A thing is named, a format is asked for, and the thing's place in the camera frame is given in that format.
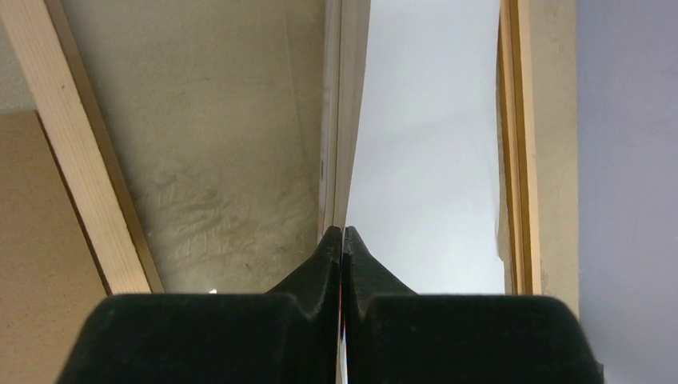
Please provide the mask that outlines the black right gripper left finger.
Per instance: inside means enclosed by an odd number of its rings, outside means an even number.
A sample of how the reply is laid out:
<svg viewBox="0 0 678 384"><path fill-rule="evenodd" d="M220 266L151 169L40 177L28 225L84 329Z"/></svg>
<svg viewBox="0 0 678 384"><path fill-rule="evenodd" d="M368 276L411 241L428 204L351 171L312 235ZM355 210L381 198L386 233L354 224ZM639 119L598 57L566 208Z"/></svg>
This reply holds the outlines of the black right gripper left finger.
<svg viewBox="0 0 678 384"><path fill-rule="evenodd" d="M342 232L263 294L118 294L103 300L60 383L333 383Z"/></svg>

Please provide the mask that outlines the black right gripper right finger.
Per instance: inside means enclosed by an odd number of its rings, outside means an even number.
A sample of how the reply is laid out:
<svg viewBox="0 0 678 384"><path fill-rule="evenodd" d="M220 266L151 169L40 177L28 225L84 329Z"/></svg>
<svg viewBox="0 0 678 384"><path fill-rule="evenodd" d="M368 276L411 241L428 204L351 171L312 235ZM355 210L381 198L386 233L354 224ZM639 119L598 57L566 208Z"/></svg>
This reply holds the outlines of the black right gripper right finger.
<svg viewBox="0 0 678 384"><path fill-rule="evenodd" d="M602 383L580 323L539 295L417 294L345 231L351 383Z"/></svg>

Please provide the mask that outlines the brown frame backing board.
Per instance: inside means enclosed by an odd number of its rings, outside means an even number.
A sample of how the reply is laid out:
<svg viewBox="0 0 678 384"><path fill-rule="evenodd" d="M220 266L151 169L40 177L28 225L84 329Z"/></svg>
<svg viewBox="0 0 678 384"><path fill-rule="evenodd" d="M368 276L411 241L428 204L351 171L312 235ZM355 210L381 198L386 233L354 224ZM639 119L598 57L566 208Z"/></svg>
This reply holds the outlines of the brown frame backing board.
<svg viewBox="0 0 678 384"><path fill-rule="evenodd" d="M1 380L52 383L105 297L33 111L1 117Z"/></svg>

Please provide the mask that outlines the orange wooden picture frame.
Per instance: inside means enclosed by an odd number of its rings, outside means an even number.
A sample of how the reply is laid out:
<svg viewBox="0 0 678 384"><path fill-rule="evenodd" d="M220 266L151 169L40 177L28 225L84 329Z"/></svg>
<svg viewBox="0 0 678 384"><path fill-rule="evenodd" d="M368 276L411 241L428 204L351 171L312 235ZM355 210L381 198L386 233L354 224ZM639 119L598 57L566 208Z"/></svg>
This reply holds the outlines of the orange wooden picture frame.
<svg viewBox="0 0 678 384"><path fill-rule="evenodd" d="M370 4L330 1L317 231L346 222L365 77ZM1 18L103 280L115 294L161 293L146 236L59 1L4 1ZM541 294L532 50L526 1L503 1L499 104L512 290Z"/></svg>

